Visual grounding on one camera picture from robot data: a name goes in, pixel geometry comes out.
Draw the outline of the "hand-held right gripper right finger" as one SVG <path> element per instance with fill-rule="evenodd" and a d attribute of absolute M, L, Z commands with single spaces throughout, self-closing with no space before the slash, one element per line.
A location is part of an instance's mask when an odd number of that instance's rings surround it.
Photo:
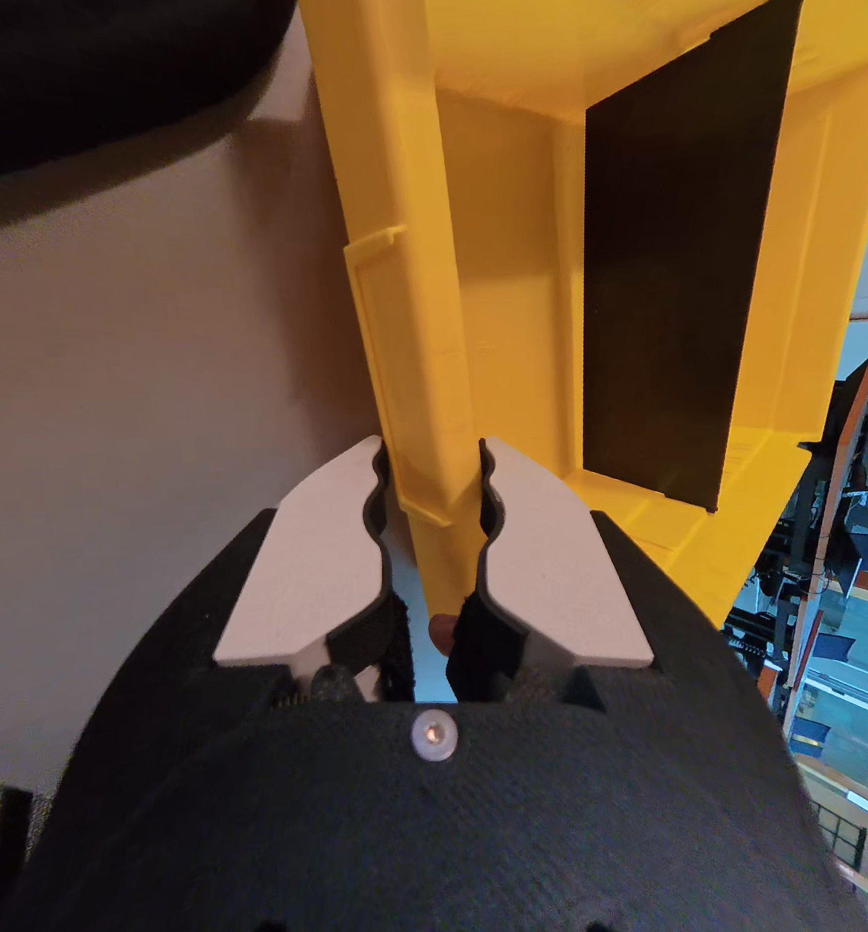
<path fill-rule="evenodd" d="M 591 508 L 499 439 L 480 439 L 485 535 L 454 629 L 447 679 L 460 703 L 516 682 L 565 698 L 583 667 L 647 670 L 654 652 Z"/>

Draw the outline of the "yellow plastic bin with divider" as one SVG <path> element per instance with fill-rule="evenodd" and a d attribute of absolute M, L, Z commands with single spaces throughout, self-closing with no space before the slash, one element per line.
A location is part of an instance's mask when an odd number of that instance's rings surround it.
<path fill-rule="evenodd" d="M 586 112 L 765 2 L 300 2 L 429 612 L 478 441 L 614 519 L 720 627 L 824 429 L 868 238 L 868 2 L 801 2 L 718 510 L 582 466 Z"/>

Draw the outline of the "black bin divider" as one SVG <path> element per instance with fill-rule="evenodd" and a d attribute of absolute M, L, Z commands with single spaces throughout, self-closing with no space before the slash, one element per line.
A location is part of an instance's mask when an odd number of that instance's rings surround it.
<path fill-rule="evenodd" d="M 718 510 L 801 2 L 585 117 L 582 466 Z"/>

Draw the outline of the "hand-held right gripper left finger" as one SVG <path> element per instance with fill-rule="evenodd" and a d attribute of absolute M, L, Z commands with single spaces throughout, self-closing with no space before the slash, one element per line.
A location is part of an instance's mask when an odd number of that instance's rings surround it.
<path fill-rule="evenodd" d="M 369 702 L 415 700 L 407 611 L 382 539 L 389 479 L 384 441 L 372 435 L 280 501 L 215 665 L 284 666 L 300 694 L 340 667 Z"/>

